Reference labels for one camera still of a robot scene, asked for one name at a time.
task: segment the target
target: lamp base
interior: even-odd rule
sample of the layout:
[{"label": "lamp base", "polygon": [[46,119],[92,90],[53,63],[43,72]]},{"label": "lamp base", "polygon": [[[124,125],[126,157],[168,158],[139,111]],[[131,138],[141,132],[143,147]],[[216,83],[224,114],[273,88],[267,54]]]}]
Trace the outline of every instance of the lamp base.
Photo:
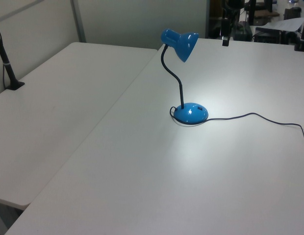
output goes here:
[{"label": "lamp base", "polygon": [[187,125],[196,125],[204,122],[209,116],[207,109],[200,104],[185,103],[184,109],[179,105],[174,111],[174,118]]},{"label": "lamp base", "polygon": [[17,81],[17,82],[14,83],[14,84],[10,84],[10,86],[6,87],[6,89],[7,89],[7,90],[15,91],[15,90],[17,90],[18,88],[22,87],[24,84],[25,84],[24,82]]}]

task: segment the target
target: floor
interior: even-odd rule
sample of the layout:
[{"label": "floor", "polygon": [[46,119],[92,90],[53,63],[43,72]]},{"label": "floor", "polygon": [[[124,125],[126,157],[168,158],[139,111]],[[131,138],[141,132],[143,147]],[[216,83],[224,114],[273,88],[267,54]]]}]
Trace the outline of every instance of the floor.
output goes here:
[{"label": "floor", "polygon": [[0,235],[7,232],[22,212],[22,210],[0,204]]}]

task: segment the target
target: white table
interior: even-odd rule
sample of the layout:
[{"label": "white table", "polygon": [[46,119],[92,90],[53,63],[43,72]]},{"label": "white table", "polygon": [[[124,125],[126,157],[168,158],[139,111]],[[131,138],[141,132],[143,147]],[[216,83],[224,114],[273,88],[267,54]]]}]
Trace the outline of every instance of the white table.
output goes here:
[{"label": "white table", "polygon": [[[259,117],[176,124],[161,51],[7,235],[304,235],[301,130]],[[304,128],[304,53],[292,46],[199,39],[186,63],[172,48],[165,63],[209,118],[254,111]]]},{"label": "white table", "polygon": [[[273,4],[273,11],[278,12],[279,16],[272,17],[271,21],[272,22],[277,22],[277,21],[284,20],[285,9],[290,9],[292,7],[300,7],[302,9],[301,17],[304,17],[304,1],[303,0],[299,0],[298,3],[288,3],[287,0],[277,0],[277,4]],[[246,11],[241,9],[240,12],[242,14],[240,15],[240,20],[239,21],[245,21]],[[252,30],[255,31],[256,27],[258,27],[258,26],[252,26]]]},{"label": "white table", "polygon": [[0,202],[25,209],[156,50],[73,43],[0,94]]}]

